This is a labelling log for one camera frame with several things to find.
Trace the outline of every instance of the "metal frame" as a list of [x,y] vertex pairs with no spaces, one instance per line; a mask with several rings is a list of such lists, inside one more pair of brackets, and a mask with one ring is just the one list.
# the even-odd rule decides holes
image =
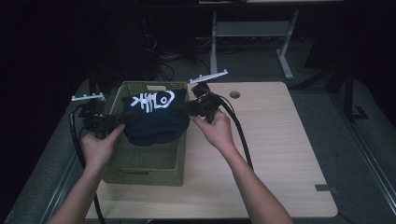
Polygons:
[[56,190],[52,194],[52,198],[44,212],[39,223],[47,223],[48,219],[55,213],[56,209],[62,204],[66,198],[68,192],[73,188],[77,181],[77,176],[82,172],[82,168],[79,166],[78,156],[76,153],[73,154],[70,162],[68,163],[64,174],[59,181]]
[[210,52],[210,73],[218,72],[216,41],[218,36],[284,36],[285,42],[281,49],[276,50],[283,73],[287,79],[293,79],[286,51],[288,50],[294,25],[299,10],[294,10],[289,21],[217,21],[217,12],[213,12],[212,50]]
[[352,133],[355,138],[356,143],[359,146],[360,154],[365,161],[368,169],[370,170],[372,177],[374,178],[376,184],[382,191],[385,200],[387,200],[390,209],[393,211],[393,214],[396,215],[396,190],[391,185],[388,180],[387,175],[382,170],[378,161],[376,160],[372,150],[364,141],[364,138],[361,136],[361,133],[354,122],[351,122],[348,115],[343,111],[341,99],[336,97],[335,95],[331,95],[333,103],[336,105],[338,112],[341,115],[345,125],[348,127],[349,131]]

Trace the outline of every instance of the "plastic basket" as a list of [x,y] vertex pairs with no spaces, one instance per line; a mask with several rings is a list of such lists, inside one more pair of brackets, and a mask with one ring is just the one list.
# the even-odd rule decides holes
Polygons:
[[[111,107],[110,114],[123,113],[122,98],[141,92],[187,89],[185,82],[125,81]],[[186,133],[177,140],[150,147],[132,145],[122,134],[114,145],[105,182],[155,186],[181,186],[183,184]]]

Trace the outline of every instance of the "desk surface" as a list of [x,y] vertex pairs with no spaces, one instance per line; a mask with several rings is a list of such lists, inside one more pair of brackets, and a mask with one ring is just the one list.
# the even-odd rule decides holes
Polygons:
[[[232,103],[256,174],[290,215],[334,217],[337,208],[332,195],[316,190],[315,185],[325,185],[326,181],[285,84],[216,83],[210,88]],[[230,91],[239,91],[241,97],[232,99]],[[233,136],[244,155],[234,125]],[[102,181],[97,193],[106,218],[248,217],[228,164],[194,123],[187,130],[182,187]],[[93,205],[87,218],[97,218]]]

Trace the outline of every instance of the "hand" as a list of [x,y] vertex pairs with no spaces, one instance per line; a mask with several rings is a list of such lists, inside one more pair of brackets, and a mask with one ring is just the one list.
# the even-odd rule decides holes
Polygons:
[[236,150],[230,119],[220,109],[216,110],[215,118],[210,124],[196,116],[191,116],[191,120],[202,130],[206,140],[221,154]]
[[119,135],[122,133],[125,124],[119,125],[105,139],[101,140],[89,132],[82,138],[82,148],[86,161],[86,170],[94,170],[104,175],[106,172],[108,161],[113,154],[113,145]]

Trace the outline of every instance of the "white fish logo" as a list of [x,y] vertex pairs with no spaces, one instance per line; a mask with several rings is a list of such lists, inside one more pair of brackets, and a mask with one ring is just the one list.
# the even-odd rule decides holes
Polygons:
[[160,99],[160,105],[157,105],[157,93],[140,93],[139,98],[133,97],[134,101],[131,103],[131,106],[137,105],[140,102],[140,106],[142,109],[146,108],[146,113],[151,113],[153,109],[158,108],[167,108],[172,101],[175,99],[175,94],[172,91],[164,91],[169,93],[170,97],[162,97]]

